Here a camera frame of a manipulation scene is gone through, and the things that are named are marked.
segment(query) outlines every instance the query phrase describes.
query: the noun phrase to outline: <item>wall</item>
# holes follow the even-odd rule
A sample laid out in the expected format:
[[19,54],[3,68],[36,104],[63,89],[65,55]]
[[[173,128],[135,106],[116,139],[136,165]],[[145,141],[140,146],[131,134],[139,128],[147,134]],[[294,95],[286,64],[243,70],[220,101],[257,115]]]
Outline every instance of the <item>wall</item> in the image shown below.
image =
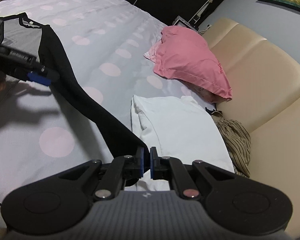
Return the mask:
[[258,0],[224,0],[200,25],[221,17],[239,22],[283,49],[300,64],[300,13]]

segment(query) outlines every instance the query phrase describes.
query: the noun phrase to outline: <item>bed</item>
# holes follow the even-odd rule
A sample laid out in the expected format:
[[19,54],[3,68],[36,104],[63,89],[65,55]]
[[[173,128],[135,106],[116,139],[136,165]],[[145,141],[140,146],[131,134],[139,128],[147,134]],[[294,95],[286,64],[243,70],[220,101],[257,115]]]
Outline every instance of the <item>bed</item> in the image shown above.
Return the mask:
[[[5,0],[0,17],[26,12],[60,38],[79,84],[131,129],[131,99],[192,95],[153,73],[143,54],[165,26],[124,0]],[[111,162],[94,123],[49,88],[19,82],[0,103],[0,202],[12,190],[91,159]]]

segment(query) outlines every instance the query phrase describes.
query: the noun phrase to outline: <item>pink fabric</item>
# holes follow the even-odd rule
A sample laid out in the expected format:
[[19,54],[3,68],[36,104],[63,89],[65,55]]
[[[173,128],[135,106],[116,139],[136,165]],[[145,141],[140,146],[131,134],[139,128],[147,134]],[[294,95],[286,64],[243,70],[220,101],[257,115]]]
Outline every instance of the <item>pink fabric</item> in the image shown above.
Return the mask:
[[158,42],[156,42],[150,49],[148,52],[146,52],[144,54],[144,56],[151,60],[152,62],[156,62],[156,58],[157,58],[157,49],[159,48],[159,46],[162,44],[162,41],[159,40]]
[[162,44],[158,43],[150,49],[154,58],[151,60],[155,62],[154,73],[168,79],[181,79],[232,99],[220,62],[198,33],[185,27],[167,26],[162,30]]

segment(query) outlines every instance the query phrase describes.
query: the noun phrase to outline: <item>white pillow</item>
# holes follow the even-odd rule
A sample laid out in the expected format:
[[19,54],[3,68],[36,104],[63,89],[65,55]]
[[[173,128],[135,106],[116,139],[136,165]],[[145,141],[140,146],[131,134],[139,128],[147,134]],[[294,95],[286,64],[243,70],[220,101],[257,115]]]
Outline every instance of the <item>white pillow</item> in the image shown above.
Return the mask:
[[[226,145],[211,116],[191,96],[143,98],[134,95],[132,131],[158,156],[180,159],[183,164],[203,160],[234,172]],[[169,190],[166,181],[139,180],[137,190]]]

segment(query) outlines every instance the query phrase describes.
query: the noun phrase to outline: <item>round screw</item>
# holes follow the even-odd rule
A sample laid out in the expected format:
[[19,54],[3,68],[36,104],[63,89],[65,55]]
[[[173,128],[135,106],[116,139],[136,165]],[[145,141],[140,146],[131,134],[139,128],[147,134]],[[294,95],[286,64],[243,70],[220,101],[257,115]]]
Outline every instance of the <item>round screw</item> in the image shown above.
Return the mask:
[[186,190],[183,191],[183,195],[185,195],[188,198],[195,198],[197,196],[199,196],[199,191],[197,191],[196,189],[193,188],[188,188]]
[[107,189],[100,189],[100,190],[97,190],[94,194],[98,198],[107,198],[107,197],[111,196],[111,191],[109,191]]

